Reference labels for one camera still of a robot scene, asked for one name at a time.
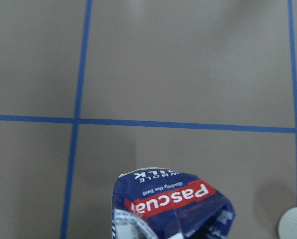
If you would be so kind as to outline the blue white milk carton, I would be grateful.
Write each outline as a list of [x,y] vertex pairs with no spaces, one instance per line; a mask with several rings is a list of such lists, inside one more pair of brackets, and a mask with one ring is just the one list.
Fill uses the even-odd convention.
[[193,174],[141,168],[121,174],[111,200],[114,239],[225,239],[230,200]]

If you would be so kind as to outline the cream mug dark inside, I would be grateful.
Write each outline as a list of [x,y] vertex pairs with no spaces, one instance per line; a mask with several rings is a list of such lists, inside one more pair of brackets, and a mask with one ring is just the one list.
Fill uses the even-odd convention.
[[297,239],[297,207],[288,209],[278,223],[280,239]]

